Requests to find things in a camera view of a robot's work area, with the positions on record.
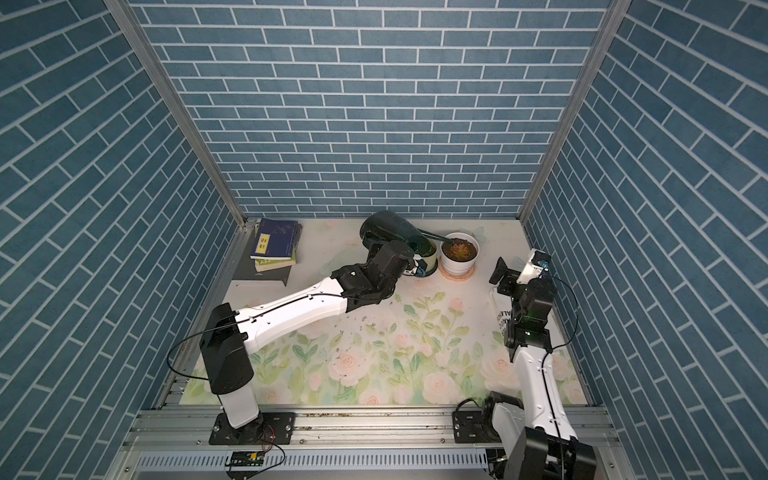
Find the yellow label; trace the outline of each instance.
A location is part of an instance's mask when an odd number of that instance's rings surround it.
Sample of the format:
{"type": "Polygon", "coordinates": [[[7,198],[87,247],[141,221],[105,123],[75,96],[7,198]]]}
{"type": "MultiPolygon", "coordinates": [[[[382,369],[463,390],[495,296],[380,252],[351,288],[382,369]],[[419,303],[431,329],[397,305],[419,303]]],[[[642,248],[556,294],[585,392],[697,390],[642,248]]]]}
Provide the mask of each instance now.
{"type": "Polygon", "coordinates": [[[266,254],[266,246],[270,243],[270,235],[268,233],[259,234],[259,244],[256,245],[256,253],[261,255],[266,254]]]}

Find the soil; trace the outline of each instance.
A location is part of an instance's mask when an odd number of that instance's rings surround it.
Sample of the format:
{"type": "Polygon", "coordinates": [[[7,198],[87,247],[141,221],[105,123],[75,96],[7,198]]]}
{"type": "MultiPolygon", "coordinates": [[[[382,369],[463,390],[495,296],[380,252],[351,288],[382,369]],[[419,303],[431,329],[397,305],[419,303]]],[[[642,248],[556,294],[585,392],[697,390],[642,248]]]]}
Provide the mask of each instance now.
{"type": "Polygon", "coordinates": [[[468,262],[478,256],[478,249],[469,240],[452,238],[453,244],[443,243],[442,252],[455,262],[468,262]]]}

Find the white flower pot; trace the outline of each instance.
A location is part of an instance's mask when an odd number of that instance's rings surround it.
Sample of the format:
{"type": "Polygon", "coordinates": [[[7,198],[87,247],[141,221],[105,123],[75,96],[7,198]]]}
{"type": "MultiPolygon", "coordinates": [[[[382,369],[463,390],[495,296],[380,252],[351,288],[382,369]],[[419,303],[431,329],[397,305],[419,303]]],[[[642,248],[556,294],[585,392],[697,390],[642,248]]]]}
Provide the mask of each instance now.
{"type": "Polygon", "coordinates": [[[443,252],[442,252],[442,245],[440,246],[440,263],[442,264],[442,268],[451,276],[462,276],[465,273],[469,271],[469,269],[472,268],[472,265],[475,264],[475,261],[478,259],[478,256],[480,255],[480,243],[472,236],[468,235],[466,233],[461,232],[455,232],[455,233],[449,233],[448,235],[445,235],[445,237],[448,238],[460,238],[462,240],[468,240],[473,245],[475,245],[475,249],[477,249],[478,254],[475,255],[475,258],[472,260],[467,260],[465,262],[457,262],[456,260],[449,259],[443,252]]]}

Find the black cable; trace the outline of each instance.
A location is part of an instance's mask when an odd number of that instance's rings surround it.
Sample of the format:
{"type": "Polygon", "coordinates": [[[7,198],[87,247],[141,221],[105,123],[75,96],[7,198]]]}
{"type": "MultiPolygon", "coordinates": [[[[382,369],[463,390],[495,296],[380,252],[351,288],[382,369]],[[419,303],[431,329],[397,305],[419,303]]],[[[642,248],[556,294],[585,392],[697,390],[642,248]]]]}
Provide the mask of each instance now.
{"type": "Polygon", "coordinates": [[[274,312],[275,310],[283,308],[284,306],[288,306],[291,303],[298,302],[299,300],[304,300],[305,298],[311,298],[313,296],[336,296],[336,297],[339,297],[339,298],[358,300],[358,299],[355,299],[354,297],[351,297],[351,296],[338,295],[336,293],[308,293],[305,296],[300,296],[299,298],[295,298],[295,299],[289,300],[289,301],[287,301],[285,303],[281,303],[280,305],[275,306],[273,308],[270,308],[266,312],[259,313],[256,316],[251,316],[251,317],[248,317],[248,318],[243,319],[243,320],[238,320],[237,322],[234,322],[234,323],[227,323],[225,325],[218,325],[218,326],[215,326],[215,327],[212,327],[212,328],[209,328],[209,329],[201,330],[200,332],[196,332],[196,333],[192,333],[190,335],[187,335],[183,339],[181,339],[178,342],[176,342],[171,348],[168,349],[168,354],[165,356],[165,363],[168,365],[168,368],[171,370],[171,372],[175,373],[176,375],[183,376],[183,377],[186,377],[188,379],[205,380],[207,382],[208,379],[205,378],[205,377],[194,376],[194,375],[187,375],[186,373],[182,373],[182,372],[179,372],[178,370],[176,370],[174,368],[174,366],[171,364],[171,360],[170,360],[171,353],[173,353],[173,351],[175,349],[177,349],[181,344],[183,344],[184,342],[186,342],[189,339],[193,339],[194,337],[196,337],[198,335],[203,335],[204,333],[213,332],[214,330],[220,330],[220,329],[229,328],[232,325],[237,325],[238,323],[245,323],[245,322],[255,321],[259,317],[264,316],[264,315],[266,315],[268,313],[274,312]]]}
{"type": "Polygon", "coordinates": [[[573,342],[574,338],[576,338],[576,332],[578,332],[578,321],[579,321],[578,298],[576,297],[576,292],[574,292],[574,289],[571,288],[571,286],[568,284],[568,282],[566,282],[565,280],[561,280],[561,279],[557,278],[554,275],[547,275],[547,276],[549,278],[553,279],[553,280],[557,280],[558,282],[562,283],[563,285],[565,285],[568,288],[568,290],[571,292],[571,296],[574,297],[574,313],[576,314],[576,320],[575,320],[575,325],[574,325],[574,332],[571,335],[571,338],[569,338],[568,341],[566,343],[563,343],[562,345],[558,345],[558,346],[552,347],[552,349],[554,350],[554,349],[559,349],[562,346],[568,346],[571,342],[573,342]]]}
{"type": "Polygon", "coordinates": [[[461,408],[463,405],[465,405],[465,404],[467,404],[467,403],[470,403],[470,402],[472,402],[472,403],[474,403],[475,405],[477,405],[477,407],[478,407],[479,409],[480,409],[480,408],[482,408],[480,405],[478,405],[478,403],[475,401],[475,399],[473,399],[473,398],[468,398],[468,399],[464,399],[464,400],[462,400],[461,402],[459,402],[459,403],[458,403],[458,405],[456,406],[456,410],[454,410],[453,412],[454,412],[454,413],[458,412],[458,409],[460,409],[460,408],[461,408]]]}
{"type": "MultiPolygon", "coordinates": [[[[579,320],[579,315],[578,315],[578,298],[576,297],[576,292],[574,292],[574,289],[571,288],[571,286],[567,282],[557,278],[554,275],[547,275],[547,276],[549,278],[553,279],[553,280],[557,280],[558,282],[562,283],[563,285],[565,285],[568,288],[568,290],[571,291],[571,295],[574,297],[574,313],[576,314],[574,332],[571,335],[571,338],[569,338],[568,341],[566,343],[563,343],[562,345],[558,345],[556,347],[552,347],[552,350],[554,351],[554,349],[559,349],[562,346],[567,346],[569,343],[573,342],[574,338],[576,338],[576,333],[578,332],[578,320],[579,320]]],[[[560,474],[561,474],[561,478],[564,480],[565,479],[565,454],[563,453],[563,442],[562,442],[562,437],[560,437],[560,426],[558,425],[557,420],[554,418],[554,407],[552,406],[552,398],[549,396],[549,387],[547,386],[547,376],[544,373],[544,362],[547,359],[548,355],[549,355],[549,352],[546,352],[545,355],[544,355],[544,358],[541,359],[541,377],[544,380],[544,390],[547,393],[547,402],[549,402],[549,411],[552,413],[552,420],[554,422],[554,429],[558,433],[558,443],[560,443],[560,461],[561,461],[560,474]]]]}
{"type": "Polygon", "coordinates": [[[279,461],[278,463],[276,463],[275,465],[270,465],[270,466],[266,467],[264,470],[259,470],[258,472],[254,473],[254,474],[253,474],[253,476],[254,476],[254,477],[255,477],[256,475],[259,475],[260,473],[264,473],[264,472],[266,472],[267,470],[269,470],[269,469],[271,469],[271,468],[279,467],[279,466],[281,466],[283,463],[285,463],[285,462],[286,462],[286,451],[285,451],[285,450],[283,450],[283,447],[281,447],[280,445],[277,445],[275,442],[272,442],[271,440],[262,439],[262,441],[264,441],[264,442],[267,442],[267,443],[270,443],[270,444],[272,444],[272,446],[273,446],[273,447],[277,447],[277,448],[278,448],[278,449],[279,449],[279,450],[280,450],[280,451],[283,453],[283,457],[282,457],[282,458],[280,459],[280,461],[279,461]]]}
{"type": "MultiPolygon", "coordinates": [[[[266,468],[265,468],[265,469],[263,469],[263,470],[259,470],[258,472],[256,472],[256,473],[254,473],[253,475],[251,475],[252,477],[255,477],[256,475],[259,475],[260,473],[264,473],[264,472],[266,472],[267,470],[269,470],[269,469],[271,469],[271,468],[279,467],[279,466],[281,466],[283,463],[285,463],[285,462],[286,462],[286,457],[287,457],[287,455],[286,455],[286,451],[285,451],[285,450],[283,450],[283,447],[281,447],[280,445],[277,445],[275,442],[272,442],[271,440],[267,440],[267,439],[266,439],[266,438],[264,438],[264,437],[262,437],[261,441],[262,441],[262,442],[267,442],[267,443],[269,443],[270,445],[272,445],[273,447],[277,447],[277,448],[278,448],[278,449],[279,449],[279,450],[280,450],[280,451],[283,453],[283,457],[282,457],[282,458],[280,459],[280,461],[279,461],[278,463],[276,463],[275,465],[270,465],[270,466],[266,467],[266,468]]],[[[269,451],[269,450],[267,450],[266,452],[264,452],[264,458],[266,458],[266,454],[268,453],[268,451],[269,451]]],[[[230,464],[229,464],[229,468],[227,469],[227,476],[230,476],[230,473],[232,473],[232,458],[231,458],[231,457],[230,457],[230,464]]]]}

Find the blue brick wallpaper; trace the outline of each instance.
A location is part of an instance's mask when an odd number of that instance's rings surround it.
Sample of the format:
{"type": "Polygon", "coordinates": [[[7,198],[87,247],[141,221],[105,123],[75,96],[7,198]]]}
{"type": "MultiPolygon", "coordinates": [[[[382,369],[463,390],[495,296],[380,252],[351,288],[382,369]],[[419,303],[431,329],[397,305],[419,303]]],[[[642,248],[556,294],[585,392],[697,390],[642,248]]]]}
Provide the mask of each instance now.
{"type": "Polygon", "coordinates": [[[101,0],[0,14],[0,478],[90,478],[234,222],[101,0]]]}
{"type": "Polygon", "coordinates": [[[767,32],[634,0],[527,227],[638,478],[768,478],[767,32]]]}
{"type": "Polygon", "coordinates": [[[509,218],[608,0],[131,4],[251,216],[509,218]]]}

